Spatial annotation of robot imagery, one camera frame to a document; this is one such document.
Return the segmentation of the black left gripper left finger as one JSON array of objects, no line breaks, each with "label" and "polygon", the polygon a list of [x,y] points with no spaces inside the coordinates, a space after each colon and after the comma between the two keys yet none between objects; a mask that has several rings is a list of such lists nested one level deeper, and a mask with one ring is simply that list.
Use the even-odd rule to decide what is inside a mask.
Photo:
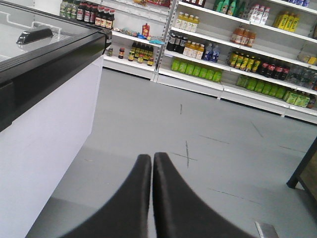
[{"label": "black left gripper left finger", "polygon": [[140,154],[117,192],[94,215],[63,238],[146,238],[151,188],[151,158]]}]

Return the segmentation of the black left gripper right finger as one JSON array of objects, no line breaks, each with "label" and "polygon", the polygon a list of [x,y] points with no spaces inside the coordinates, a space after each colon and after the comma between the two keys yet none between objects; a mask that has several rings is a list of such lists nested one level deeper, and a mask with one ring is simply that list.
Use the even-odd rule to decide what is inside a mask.
[{"label": "black left gripper right finger", "polygon": [[210,208],[186,183],[168,154],[156,152],[153,209],[158,238],[249,238]]}]

